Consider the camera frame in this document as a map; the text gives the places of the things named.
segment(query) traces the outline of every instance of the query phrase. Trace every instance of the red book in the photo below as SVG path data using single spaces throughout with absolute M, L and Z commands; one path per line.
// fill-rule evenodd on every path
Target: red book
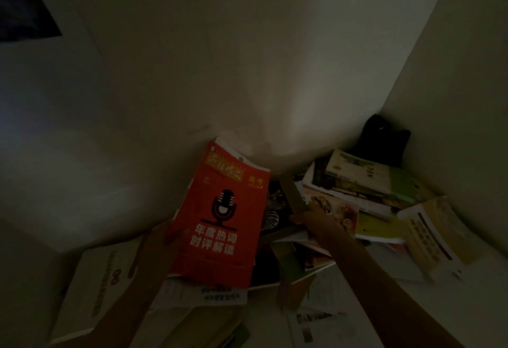
M 210 142 L 168 235 L 188 229 L 172 273 L 209 285 L 247 288 L 270 171 L 217 139 Z

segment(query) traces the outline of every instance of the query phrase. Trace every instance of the paper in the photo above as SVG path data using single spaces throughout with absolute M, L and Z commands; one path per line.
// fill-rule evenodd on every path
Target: paper
M 301 307 L 327 313 L 346 312 L 341 300 L 342 281 L 342 274 L 336 266 L 317 273 Z
M 287 313 L 295 348 L 363 347 L 345 313 L 298 311 Z
M 245 304 L 247 304 L 247 289 L 194 286 L 178 278 L 169 278 L 162 284 L 150 310 Z

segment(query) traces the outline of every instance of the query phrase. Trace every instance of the microphone icon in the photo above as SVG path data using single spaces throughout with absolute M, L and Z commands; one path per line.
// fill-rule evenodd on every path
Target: microphone icon
M 235 231 L 235 228 L 228 227 L 223 224 L 225 221 L 229 221 L 235 215 L 236 204 L 234 203 L 235 195 L 229 189 L 224 189 L 220 192 L 219 197 L 215 197 L 212 203 L 212 216 L 216 219 L 216 222 L 202 219 L 204 223 L 209 223 L 221 228 Z

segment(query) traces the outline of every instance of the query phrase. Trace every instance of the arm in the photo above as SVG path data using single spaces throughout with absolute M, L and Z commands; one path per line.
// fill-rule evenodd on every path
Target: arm
M 333 217 L 313 210 L 292 220 L 306 225 L 333 256 L 385 347 L 463 347 Z
M 83 348 L 127 348 L 178 255 L 179 239 L 166 245 L 167 224 L 150 232 L 140 246 L 136 275 L 124 294 L 83 341 Z

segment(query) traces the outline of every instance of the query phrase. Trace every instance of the hand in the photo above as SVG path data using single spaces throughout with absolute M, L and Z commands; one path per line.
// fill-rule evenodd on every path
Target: hand
M 134 280 L 147 286 L 159 286 L 166 279 L 178 256 L 182 233 L 166 237 L 169 223 L 152 229 L 140 246 L 138 267 Z
M 309 210 L 294 214 L 289 219 L 298 225 L 305 225 L 314 233 L 321 246 L 325 248 L 329 236 L 337 232 L 344 233 L 337 220 L 323 212 L 317 204 L 310 203 L 307 207 Z

